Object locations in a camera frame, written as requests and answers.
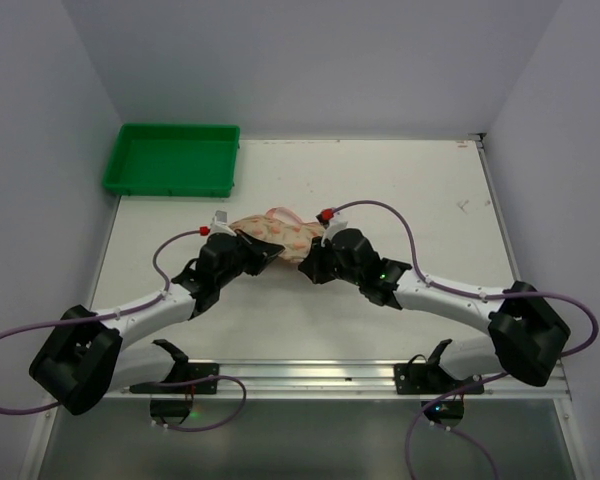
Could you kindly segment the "floral fabric laundry bag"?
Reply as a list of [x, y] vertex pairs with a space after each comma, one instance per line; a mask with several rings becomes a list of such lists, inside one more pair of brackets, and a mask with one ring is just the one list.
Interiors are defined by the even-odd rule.
[[281, 245], [283, 252], [279, 257], [292, 264], [301, 263], [309, 255], [313, 239], [320, 238], [325, 231], [319, 222], [305, 222], [284, 207], [235, 220], [229, 227], [258, 240]]

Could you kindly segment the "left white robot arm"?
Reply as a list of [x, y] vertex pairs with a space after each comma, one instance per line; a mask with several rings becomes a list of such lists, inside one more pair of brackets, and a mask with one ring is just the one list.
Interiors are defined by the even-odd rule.
[[256, 276], [283, 246], [247, 233], [212, 233], [198, 256], [154, 295], [120, 307], [68, 310], [34, 357], [29, 374], [71, 414], [93, 408], [112, 389], [139, 384], [183, 388], [191, 380], [189, 359], [166, 340], [138, 354], [129, 347], [154, 333], [208, 311], [236, 277]]

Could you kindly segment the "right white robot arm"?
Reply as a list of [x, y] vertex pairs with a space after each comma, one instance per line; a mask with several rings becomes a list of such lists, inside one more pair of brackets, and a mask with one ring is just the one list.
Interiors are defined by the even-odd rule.
[[380, 256], [358, 229], [314, 239], [299, 270], [314, 284], [342, 280], [377, 306], [434, 314], [478, 331], [466, 341], [441, 341], [427, 360], [449, 381], [506, 373], [534, 387], [548, 382], [571, 334], [533, 286], [499, 290], [454, 283], [436, 288], [414, 266]]

